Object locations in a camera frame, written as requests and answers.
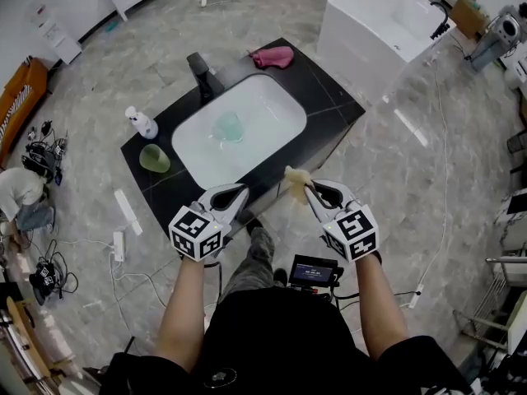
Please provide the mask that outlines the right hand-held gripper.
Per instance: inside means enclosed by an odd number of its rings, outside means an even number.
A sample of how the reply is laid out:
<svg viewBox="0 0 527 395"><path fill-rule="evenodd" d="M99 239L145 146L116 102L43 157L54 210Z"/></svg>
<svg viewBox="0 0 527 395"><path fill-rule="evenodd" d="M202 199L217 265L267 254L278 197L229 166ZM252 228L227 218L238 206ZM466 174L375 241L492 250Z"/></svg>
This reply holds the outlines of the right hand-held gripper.
<svg viewBox="0 0 527 395"><path fill-rule="evenodd" d="M323 224L328 246L346 261L355 262L378 249L379 226L371 209L368 205L359 206L346 185L314 179L312 185L304 186L304 192L316 218ZM336 215L338 211L346 212Z"/></svg>

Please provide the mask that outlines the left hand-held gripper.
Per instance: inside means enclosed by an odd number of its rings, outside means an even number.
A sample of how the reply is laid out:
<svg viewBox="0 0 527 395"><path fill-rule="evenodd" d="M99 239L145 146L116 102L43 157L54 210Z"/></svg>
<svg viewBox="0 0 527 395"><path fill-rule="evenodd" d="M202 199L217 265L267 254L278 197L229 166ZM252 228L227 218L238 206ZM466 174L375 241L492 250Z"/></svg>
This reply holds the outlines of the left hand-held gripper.
<svg viewBox="0 0 527 395"><path fill-rule="evenodd" d="M172 247L195 262L215 258L229 243L231 223L244 209L249 194L244 184L223 184L199 198L205 211L181 207L168 225Z"/></svg>

